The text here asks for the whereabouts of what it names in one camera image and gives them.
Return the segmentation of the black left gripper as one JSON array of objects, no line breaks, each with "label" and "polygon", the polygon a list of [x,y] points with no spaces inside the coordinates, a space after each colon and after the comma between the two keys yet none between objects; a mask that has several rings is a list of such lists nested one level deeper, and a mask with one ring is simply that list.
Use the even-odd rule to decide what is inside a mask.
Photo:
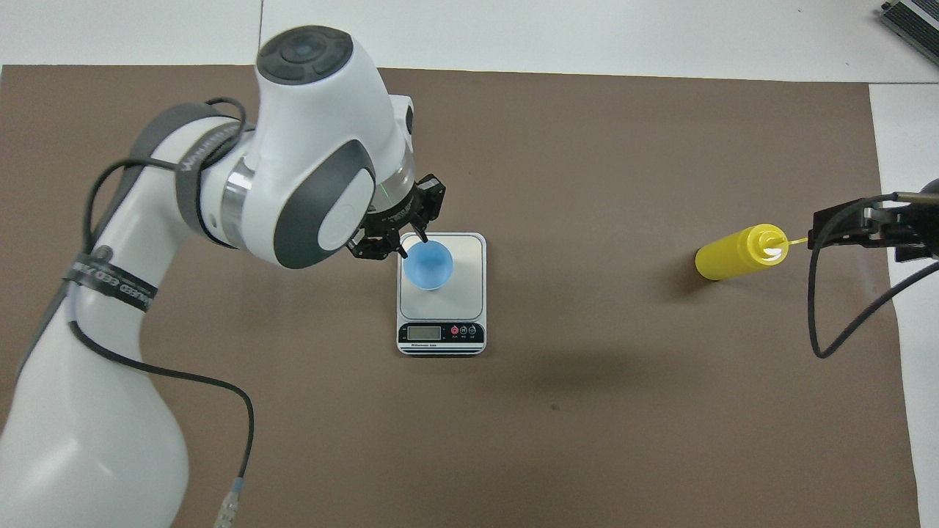
[{"label": "black left gripper", "polygon": [[348,241],[349,253],[359,260],[386,260],[396,253],[405,260],[409,255],[401,243],[400,230],[410,225],[420,242],[428,243],[427,227],[439,217],[445,193],[446,186],[439,178],[426,175],[388,210],[366,213]]}]

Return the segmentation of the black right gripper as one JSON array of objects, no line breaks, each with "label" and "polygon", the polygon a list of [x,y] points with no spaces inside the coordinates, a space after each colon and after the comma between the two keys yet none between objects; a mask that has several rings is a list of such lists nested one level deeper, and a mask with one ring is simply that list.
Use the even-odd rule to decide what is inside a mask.
[{"label": "black right gripper", "polygon": [[[861,198],[823,208],[812,214],[809,248],[858,245],[893,248],[897,262],[938,260],[938,205],[913,202],[905,206],[871,207],[872,198]],[[864,213],[871,207],[869,218]]]}]

